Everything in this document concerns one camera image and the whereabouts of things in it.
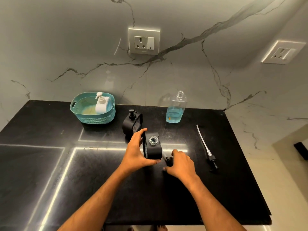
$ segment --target clear plastic bottle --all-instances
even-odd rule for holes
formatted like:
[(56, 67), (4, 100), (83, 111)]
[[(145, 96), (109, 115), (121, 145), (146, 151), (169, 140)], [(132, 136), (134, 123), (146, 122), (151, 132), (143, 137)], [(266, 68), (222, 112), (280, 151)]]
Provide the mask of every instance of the clear plastic bottle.
[(178, 123), (180, 122), (185, 107), (187, 105), (187, 97), (183, 91), (178, 91), (176, 96), (171, 97), (170, 105), (166, 113), (166, 122)]

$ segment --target electrical outlet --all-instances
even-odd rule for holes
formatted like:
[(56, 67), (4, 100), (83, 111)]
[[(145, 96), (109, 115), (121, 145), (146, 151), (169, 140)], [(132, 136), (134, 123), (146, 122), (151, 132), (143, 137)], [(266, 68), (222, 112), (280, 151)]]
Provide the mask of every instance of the electrical outlet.
[(128, 36), (131, 54), (158, 55), (160, 31), (129, 28)]
[(147, 42), (147, 37), (135, 36), (135, 49), (147, 49)]
[(288, 64), (306, 45), (304, 42), (276, 41), (262, 59), (262, 63)]

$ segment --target foot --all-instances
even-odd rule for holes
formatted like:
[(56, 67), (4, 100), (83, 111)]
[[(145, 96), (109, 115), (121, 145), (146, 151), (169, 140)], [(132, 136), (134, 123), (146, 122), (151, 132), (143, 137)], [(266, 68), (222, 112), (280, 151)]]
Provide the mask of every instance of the foot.
[(164, 225), (159, 225), (157, 226), (157, 231), (168, 231), (168, 229)]

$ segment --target forearm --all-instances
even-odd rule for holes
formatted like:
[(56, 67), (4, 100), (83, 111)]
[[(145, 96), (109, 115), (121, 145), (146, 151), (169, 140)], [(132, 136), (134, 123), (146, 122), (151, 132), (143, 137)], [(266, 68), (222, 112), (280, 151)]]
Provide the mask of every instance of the forearm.
[(116, 191), (128, 175), (129, 173), (120, 166), (104, 185), (59, 228), (59, 231), (101, 230)]
[(207, 231), (245, 231), (245, 228), (218, 202), (198, 176), (186, 187), (195, 199)]

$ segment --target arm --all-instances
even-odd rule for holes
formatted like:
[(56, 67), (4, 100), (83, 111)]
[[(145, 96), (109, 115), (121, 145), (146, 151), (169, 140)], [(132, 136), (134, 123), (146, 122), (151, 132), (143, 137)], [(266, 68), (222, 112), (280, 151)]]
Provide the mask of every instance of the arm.
[(172, 152), (173, 166), (165, 167), (168, 174), (180, 179), (195, 199), (207, 231), (245, 231), (245, 228), (218, 202), (203, 185), (194, 162), (182, 151)]
[(132, 172), (160, 162), (160, 160), (146, 159), (142, 155), (139, 147), (141, 134), (144, 131), (147, 131), (147, 128), (132, 136), (117, 170), (87, 202), (68, 218), (58, 231), (101, 230), (121, 182)]

